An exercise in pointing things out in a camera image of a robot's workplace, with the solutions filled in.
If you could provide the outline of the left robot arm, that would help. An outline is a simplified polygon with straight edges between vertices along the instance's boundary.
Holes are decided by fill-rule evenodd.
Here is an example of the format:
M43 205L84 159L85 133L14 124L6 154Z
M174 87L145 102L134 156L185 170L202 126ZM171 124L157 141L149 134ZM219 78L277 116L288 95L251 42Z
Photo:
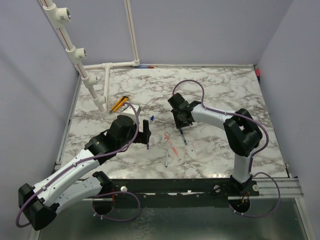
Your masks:
M151 136L149 121L139 121L118 115L109 129L92 137L84 148L65 166L44 180L18 189L19 212L15 219L18 228L32 226L36 231L48 226L69 206L88 197L106 197L113 189L111 180L101 171L77 181L107 160L124 152L133 144L148 145Z

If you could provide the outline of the blue pen with cap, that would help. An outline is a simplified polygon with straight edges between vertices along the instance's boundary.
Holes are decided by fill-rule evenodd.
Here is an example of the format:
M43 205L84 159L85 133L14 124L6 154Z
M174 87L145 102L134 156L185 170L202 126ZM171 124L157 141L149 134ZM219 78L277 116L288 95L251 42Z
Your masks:
M185 138L185 135L184 135L183 130L180 128L180 129L179 129L179 131L180 131L180 134L181 134L182 140L183 140L183 142L184 142L184 145L185 145L185 146L187 146L187 145L188 145L188 143L187 143L187 140L186 140L186 138Z

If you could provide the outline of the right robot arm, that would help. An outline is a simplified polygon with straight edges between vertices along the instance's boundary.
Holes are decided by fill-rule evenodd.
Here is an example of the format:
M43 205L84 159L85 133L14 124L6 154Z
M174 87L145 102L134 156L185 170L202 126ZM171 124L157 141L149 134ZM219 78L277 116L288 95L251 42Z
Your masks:
M230 177L230 191L240 196L248 189L252 180L251 155L260 145L263 137L258 125L253 122L250 113L242 108L236 112L210 110L199 101L189 103L180 93L169 98L177 129L204 123L225 131L229 147L234 152L234 167Z

